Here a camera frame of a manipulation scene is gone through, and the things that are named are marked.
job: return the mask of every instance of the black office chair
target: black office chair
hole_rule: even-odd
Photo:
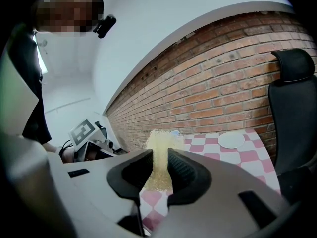
[[[275,170],[281,192],[296,201],[310,172],[305,165],[317,149],[317,78],[310,55],[301,49],[272,52],[280,63],[281,77],[268,89],[275,123]]]

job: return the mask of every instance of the white ceiling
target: white ceiling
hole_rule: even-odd
[[[104,17],[111,14],[117,0],[104,0]],[[93,32],[83,36],[74,33],[52,34],[38,33],[37,41],[40,44],[40,52],[48,69],[44,75],[46,81],[78,73],[87,73],[92,70],[99,39]]]

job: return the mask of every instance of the chair backrest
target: chair backrest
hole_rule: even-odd
[[[308,162],[317,149],[317,78],[306,51],[272,54],[281,67],[281,79],[268,89],[277,138],[275,170],[280,174]]]

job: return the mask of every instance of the person's hand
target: person's hand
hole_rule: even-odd
[[[67,148],[63,152],[61,160],[63,161],[63,163],[72,163],[74,159],[74,154],[75,154],[74,148]]]

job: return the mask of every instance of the pink checkered tablecloth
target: pink checkered tablecloth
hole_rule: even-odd
[[[185,150],[213,159],[229,162],[242,167],[259,178],[266,185],[280,193],[280,187],[272,161],[259,135],[251,128],[237,131],[242,133],[245,142],[236,149],[227,149],[218,144],[222,133],[184,135]],[[168,214],[167,198],[172,191],[140,192],[140,211],[143,226],[152,231]]]

